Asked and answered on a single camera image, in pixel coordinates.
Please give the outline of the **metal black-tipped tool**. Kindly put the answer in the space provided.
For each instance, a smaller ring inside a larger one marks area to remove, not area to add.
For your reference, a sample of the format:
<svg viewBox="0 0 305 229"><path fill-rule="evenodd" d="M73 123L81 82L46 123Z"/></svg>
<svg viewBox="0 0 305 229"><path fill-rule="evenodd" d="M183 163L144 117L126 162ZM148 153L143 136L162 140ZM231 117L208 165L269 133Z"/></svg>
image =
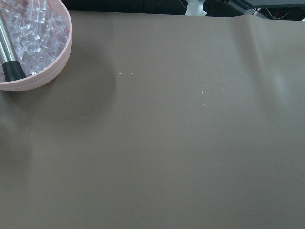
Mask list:
<svg viewBox="0 0 305 229"><path fill-rule="evenodd" d="M0 60L7 82L26 78L13 47L2 12L0 13Z"/></svg>

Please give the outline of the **pink bowl of ice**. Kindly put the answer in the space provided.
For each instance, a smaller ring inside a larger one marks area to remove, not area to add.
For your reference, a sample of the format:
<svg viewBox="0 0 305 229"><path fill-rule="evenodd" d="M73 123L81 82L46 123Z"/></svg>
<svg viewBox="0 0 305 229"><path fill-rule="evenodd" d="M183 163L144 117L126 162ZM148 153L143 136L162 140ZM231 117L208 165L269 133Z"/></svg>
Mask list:
<svg viewBox="0 0 305 229"><path fill-rule="evenodd" d="M0 14L25 77L8 81L2 91L27 91L52 81L65 67L72 46L72 22L61 0L2 0Z"/></svg>

